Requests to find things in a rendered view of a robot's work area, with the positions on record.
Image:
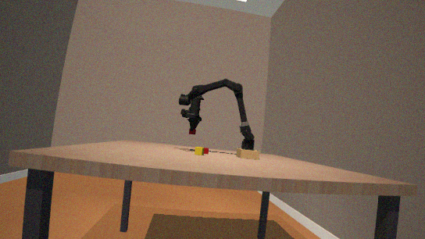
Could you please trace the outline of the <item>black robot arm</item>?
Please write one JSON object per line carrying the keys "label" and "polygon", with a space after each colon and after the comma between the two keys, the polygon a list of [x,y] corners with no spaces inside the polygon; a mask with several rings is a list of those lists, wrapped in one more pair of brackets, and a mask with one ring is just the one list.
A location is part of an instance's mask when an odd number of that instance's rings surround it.
{"label": "black robot arm", "polygon": [[223,79],[217,82],[213,82],[211,84],[195,85],[187,95],[180,94],[179,105],[191,104],[191,105],[200,106],[201,100],[204,100],[204,98],[202,97],[204,93],[206,93],[207,91],[215,90],[220,87],[230,88],[236,96],[238,108],[240,112],[240,117],[241,117],[241,126],[239,127],[241,129],[242,135],[245,136],[245,139],[242,141],[241,148],[244,150],[255,151],[254,150],[255,136],[252,134],[252,130],[247,121],[245,105],[243,101],[243,87],[241,84],[235,83],[228,79]]}

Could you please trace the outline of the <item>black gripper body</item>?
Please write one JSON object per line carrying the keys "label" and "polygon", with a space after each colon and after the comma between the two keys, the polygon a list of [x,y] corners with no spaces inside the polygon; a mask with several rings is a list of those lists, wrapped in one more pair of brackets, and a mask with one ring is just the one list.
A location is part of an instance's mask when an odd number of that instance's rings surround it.
{"label": "black gripper body", "polygon": [[191,113],[186,113],[185,118],[189,118],[190,120],[202,121],[202,118],[199,116],[200,106],[191,105],[190,109]]}

